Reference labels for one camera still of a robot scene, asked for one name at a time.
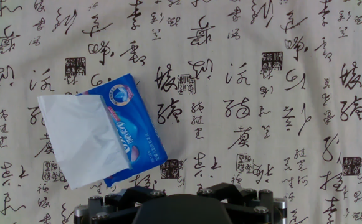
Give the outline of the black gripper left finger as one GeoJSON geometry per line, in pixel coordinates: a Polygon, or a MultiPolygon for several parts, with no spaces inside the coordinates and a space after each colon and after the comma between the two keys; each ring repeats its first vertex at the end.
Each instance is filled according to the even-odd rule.
{"type": "Polygon", "coordinates": [[[135,186],[120,193],[94,195],[74,208],[74,224],[132,223],[141,205],[165,196],[165,191],[135,186]]]}

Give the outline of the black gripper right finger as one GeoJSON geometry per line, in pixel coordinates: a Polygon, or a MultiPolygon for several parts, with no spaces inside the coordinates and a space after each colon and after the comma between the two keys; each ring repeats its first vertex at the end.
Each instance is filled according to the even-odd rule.
{"type": "Polygon", "coordinates": [[[200,189],[196,195],[213,198],[224,207],[232,223],[287,224],[287,201],[274,197],[269,189],[244,189],[223,182],[200,189]]]}

